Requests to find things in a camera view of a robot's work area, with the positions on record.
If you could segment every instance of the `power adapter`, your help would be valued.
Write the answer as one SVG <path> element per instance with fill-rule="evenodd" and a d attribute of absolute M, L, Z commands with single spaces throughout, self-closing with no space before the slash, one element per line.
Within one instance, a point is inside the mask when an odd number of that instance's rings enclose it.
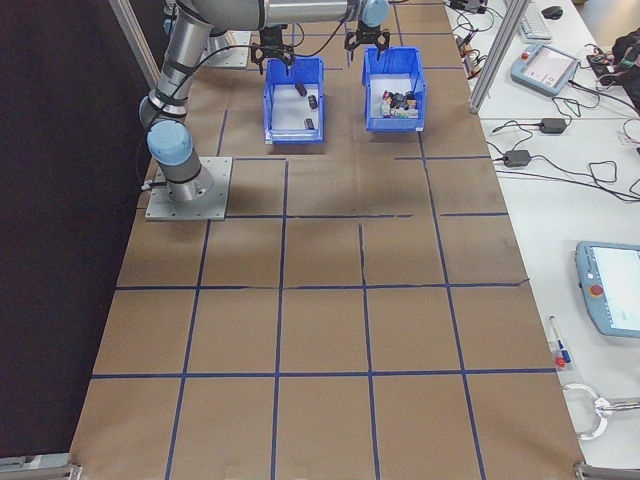
<path fill-rule="evenodd" d="M 540 120 L 540 131 L 560 135 L 567 129 L 567 122 L 564 118 L 543 118 Z"/>
<path fill-rule="evenodd" d="M 505 167 L 526 167 L 531 161 L 529 150 L 509 150 L 502 157 Z"/>

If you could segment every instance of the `black curtain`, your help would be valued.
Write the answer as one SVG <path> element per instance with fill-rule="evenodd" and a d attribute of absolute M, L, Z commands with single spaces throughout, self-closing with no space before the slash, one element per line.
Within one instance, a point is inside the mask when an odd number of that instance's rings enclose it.
<path fill-rule="evenodd" d="M 0 5 L 5 457 L 69 450 L 135 213 L 148 87 L 106 0 Z M 162 1 L 136 6 L 159 59 Z"/>

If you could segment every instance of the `touchscreen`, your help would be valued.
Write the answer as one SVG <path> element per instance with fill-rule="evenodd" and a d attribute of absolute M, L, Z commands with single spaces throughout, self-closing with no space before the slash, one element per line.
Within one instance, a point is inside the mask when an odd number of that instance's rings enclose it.
<path fill-rule="evenodd" d="M 593 247 L 611 326 L 640 330 L 640 252 Z"/>
<path fill-rule="evenodd" d="M 541 48 L 522 72 L 531 78 L 550 87 L 557 87 L 564 73 L 571 67 L 574 59 L 549 48 Z"/>

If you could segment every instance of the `metal frame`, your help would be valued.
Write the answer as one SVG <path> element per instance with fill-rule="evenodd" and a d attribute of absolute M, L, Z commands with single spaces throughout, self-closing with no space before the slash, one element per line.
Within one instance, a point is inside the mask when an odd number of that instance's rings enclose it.
<path fill-rule="evenodd" d="M 129 0 L 109 0 L 109 5 L 118 19 L 120 28 L 129 42 L 149 88 L 155 88 L 160 79 L 160 71 L 131 3 Z"/>
<path fill-rule="evenodd" d="M 640 470 L 599 468 L 592 467 L 583 462 L 576 463 L 574 471 L 578 480 L 640 480 Z"/>
<path fill-rule="evenodd" d="M 79 480 L 82 467 L 69 454 L 0 458 L 0 480 Z"/>
<path fill-rule="evenodd" d="M 520 19 L 524 15 L 529 2 L 530 0 L 511 0 L 511 2 L 509 2 L 507 13 L 504 15 L 496 38 L 491 45 L 491 50 L 489 50 L 487 54 L 487 60 L 482 67 L 482 73 L 478 76 L 478 82 L 471 94 L 469 100 L 469 110 L 471 113 L 478 113 L 480 111 L 482 102 L 487 96 L 487 93 L 489 93 L 489 88 L 491 88 L 493 84 L 502 59 L 507 53 L 509 45 L 511 45 L 511 40 L 516 33 Z"/>

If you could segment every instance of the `metal clamp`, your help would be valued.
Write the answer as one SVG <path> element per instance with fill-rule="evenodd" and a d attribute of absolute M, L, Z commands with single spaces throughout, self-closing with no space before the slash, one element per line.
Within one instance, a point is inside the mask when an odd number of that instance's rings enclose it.
<path fill-rule="evenodd" d="M 598 426 L 590 432 L 579 433 L 580 440 L 593 440 L 601 436 L 609 424 L 609 418 L 615 412 L 625 412 L 629 410 L 640 410 L 640 401 L 637 402 L 610 402 L 596 391 L 582 383 L 568 383 L 562 387 L 564 390 L 581 390 L 587 392 L 593 399 L 593 408 L 600 419 Z"/>

